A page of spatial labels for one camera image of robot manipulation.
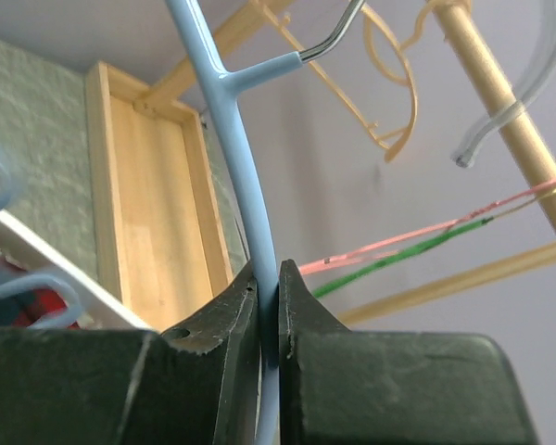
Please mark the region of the light wooden hanger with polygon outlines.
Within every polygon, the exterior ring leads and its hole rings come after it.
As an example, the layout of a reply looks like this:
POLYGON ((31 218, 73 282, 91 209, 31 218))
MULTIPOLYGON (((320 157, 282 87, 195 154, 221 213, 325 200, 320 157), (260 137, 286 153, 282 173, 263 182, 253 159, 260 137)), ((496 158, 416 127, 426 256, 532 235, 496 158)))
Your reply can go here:
POLYGON ((289 15, 284 15, 281 19, 278 18, 275 13, 271 12, 269 4, 265 1, 251 1, 249 4, 299 52, 303 63, 309 65, 331 92, 341 100, 348 111, 361 124, 370 139, 385 151, 386 162, 392 161, 402 148, 407 145, 418 117, 418 95, 411 64, 406 56, 406 50, 420 41, 423 35, 423 25, 426 18, 434 13, 437 8, 441 6, 459 6, 467 13, 472 11, 472 3, 470 1, 428 1, 417 15, 414 22, 413 34, 408 39, 401 42, 374 9, 368 6, 364 1, 351 1, 347 12, 344 14, 343 18, 338 21, 333 35, 327 39, 327 42, 325 44, 319 44, 315 48, 305 49, 297 38, 287 29, 287 25, 290 22, 289 15), (378 123, 365 119, 350 97, 332 78, 330 78, 317 62, 319 57, 326 54, 327 51, 333 49, 335 44, 339 43, 344 33, 348 30, 352 19, 357 15, 362 15, 362 38, 365 52, 372 65, 384 78, 405 88, 410 96, 410 116, 408 122, 389 133, 379 134, 377 132, 378 123), (379 31, 383 37, 385 37, 388 46, 393 51, 402 69, 400 75, 392 71, 379 56, 373 37, 374 31, 379 31))

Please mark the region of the red black plaid skirt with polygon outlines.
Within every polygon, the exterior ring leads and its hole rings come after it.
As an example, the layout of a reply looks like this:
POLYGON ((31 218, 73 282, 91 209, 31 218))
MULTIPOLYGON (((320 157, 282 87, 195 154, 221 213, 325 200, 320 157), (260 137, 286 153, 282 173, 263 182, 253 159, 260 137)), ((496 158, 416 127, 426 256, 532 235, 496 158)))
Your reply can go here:
MULTIPOLYGON (((26 273, 25 269, 0 257, 0 283, 26 273)), ((67 307, 55 291, 39 288, 0 300, 0 326, 25 327, 34 324, 52 312, 67 307)))

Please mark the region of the wooden clothes rack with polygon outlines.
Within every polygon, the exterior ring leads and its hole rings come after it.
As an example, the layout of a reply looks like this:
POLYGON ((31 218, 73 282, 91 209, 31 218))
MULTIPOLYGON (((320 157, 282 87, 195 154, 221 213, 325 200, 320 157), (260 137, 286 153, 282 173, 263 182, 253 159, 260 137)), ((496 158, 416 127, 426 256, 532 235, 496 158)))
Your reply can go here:
MULTIPOLYGON (((532 64, 515 86, 509 86, 478 34, 472 11, 441 6, 432 13, 489 111, 461 143, 460 166, 470 166, 484 139, 497 131, 534 186, 556 179, 556 163, 526 114, 556 70, 556 1, 543 7, 547 21, 532 64)), ((400 75, 385 37, 379 31, 373 37, 379 56, 400 75)), ((98 276, 109 293, 156 328, 193 314, 234 276, 201 121, 178 99, 195 80, 188 60, 155 85, 105 62, 86 77, 98 276)), ((556 190, 499 209, 509 214, 539 200, 546 201, 556 228, 556 190)), ((556 242, 367 303, 342 317, 359 323, 555 263, 556 242)))

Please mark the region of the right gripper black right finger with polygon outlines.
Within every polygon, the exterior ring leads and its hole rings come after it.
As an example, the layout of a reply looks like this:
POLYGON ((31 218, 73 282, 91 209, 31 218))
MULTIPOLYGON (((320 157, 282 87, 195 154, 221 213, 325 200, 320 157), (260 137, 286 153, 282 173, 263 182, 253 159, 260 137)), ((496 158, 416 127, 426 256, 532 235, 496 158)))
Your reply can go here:
POLYGON ((284 261, 278 297, 284 444, 535 444, 512 366, 476 334, 359 332, 284 261))

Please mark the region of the light blue hanger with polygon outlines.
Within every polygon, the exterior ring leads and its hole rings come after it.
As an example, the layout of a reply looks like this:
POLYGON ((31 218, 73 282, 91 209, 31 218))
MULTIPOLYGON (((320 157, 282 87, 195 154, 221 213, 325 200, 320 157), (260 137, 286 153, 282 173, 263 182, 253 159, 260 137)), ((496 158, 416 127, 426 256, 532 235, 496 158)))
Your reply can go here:
MULTIPOLYGON (((169 8, 208 102, 221 148, 234 183, 245 226, 257 283, 259 381, 257 426, 250 444, 273 442, 279 416, 278 289, 279 274, 259 177, 238 106, 238 95, 260 83, 282 76, 305 64, 299 52, 269 59, 258 65, 227 71, 213 42, 200 6, 195 1, 172 1, 169 8)), ((0 283, 0 300, 23 292, 48 288, 67 307, 27 327, 36 331, 77 329, 82 304, 75 289, 48 269, 28 271, 0 283)))

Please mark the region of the white laundry basket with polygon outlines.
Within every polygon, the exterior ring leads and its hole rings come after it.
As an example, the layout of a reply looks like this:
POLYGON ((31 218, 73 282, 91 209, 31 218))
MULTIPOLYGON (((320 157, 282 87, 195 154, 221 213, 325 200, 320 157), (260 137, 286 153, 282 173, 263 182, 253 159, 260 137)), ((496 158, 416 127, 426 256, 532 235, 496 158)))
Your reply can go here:
POLYGON ((6 210, 0 211, 0 252, 27 271, 48 269, 71 285, 82 304, 79 325, 88 329, 152 327, 6 210))

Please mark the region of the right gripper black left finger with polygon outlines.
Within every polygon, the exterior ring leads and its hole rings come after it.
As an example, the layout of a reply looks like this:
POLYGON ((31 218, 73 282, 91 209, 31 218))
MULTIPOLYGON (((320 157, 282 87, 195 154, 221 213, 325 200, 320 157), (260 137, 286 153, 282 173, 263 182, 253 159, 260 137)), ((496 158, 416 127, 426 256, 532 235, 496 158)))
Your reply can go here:
POLYGON ((257 283, 246 266, 162 334, 0 327, 0 444, 250 444, 257 283))

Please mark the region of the green plastic hanger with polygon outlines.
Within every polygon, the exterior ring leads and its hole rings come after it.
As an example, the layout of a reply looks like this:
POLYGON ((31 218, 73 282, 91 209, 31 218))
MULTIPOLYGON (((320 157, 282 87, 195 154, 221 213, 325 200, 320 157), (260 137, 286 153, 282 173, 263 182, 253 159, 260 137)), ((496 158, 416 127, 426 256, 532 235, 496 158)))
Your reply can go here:
POLYGON ((370 274, 370 273, 374 273, 376 271, 379 271, 381 269, 384 269, 385 267, 388 267, 390 265, 393 265, 395 263, 419 256, 423 253, 425 253, 428 250, 431 250, 433 248, 437 248, 438 246, 448 242, 450 239, 466 234, 468 232, 471 232, 473 230, 479 229, 480 227, 483 227, 489 223, 491 223, 494 220, 494 217, 487 217, 487 218, 482 218, 480 220, 474 221, 474 222, 467 222, 464 225, 461 225, 459 228, 454 228, 451 230, 448 230, 446 233, 442 234, 442 235, 437 235, 434 237, 431 237, 423 242, 420 242, 414 246, 410 246, 408 248, 402 249, 401 251, 390 255, 388 257, 385 257, 383 259, 377 260, 373 263, 371 263, 370 265, 367 265, 361 269, 358 269, 357 271, 355 271, 354 273, 349 273, 347 275, 344 275, 340 278, 337 278, 335 280, 332 280, 328 283, 326 283, 323 286, 317 287, 315 290, 313 290, 311 292, 312 296, 316 299, 320 299, 323 298, 324 296, 335 292, 336 290, 347 286, 349 284, 351 284, 352 282, 361 279, 362 277, 370 274))

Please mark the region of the pink wire hanger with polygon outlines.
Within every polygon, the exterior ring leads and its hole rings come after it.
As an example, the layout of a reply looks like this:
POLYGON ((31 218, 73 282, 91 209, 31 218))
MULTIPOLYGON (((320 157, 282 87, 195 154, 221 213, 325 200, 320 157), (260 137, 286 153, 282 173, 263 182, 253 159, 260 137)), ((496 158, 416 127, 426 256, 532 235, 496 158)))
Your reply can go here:
POLYGON ((553 192, 554 190, 556 190, 556 179, 548 180, 516 195, 493 201, 480 209, 471 211, 470 213, 459 219, 426 226, 421 229, 410 231, 401 235, 396 235, 378 241, 376 243, 357 248, 344 254, 333 255, 317 261, 312 261, 310 263, 299 266, 298 269, 302 275, 309 275, 314 273, 322 273, 331 269, 349 266, 352 264, 358 264, 368 260, 379 260, 394 254, 394 251, 385 252, 384 248, 396 245, 400 242, 411 240, 413 238, 430 235, 435 232, 446 232, 451 228, 459 225, 460 223, 467 223, 476 217, 484 215, 485 213, 488 213, 494 209, 513 203, 518 199, 532 197, 533 195, 541 192, 553 192))

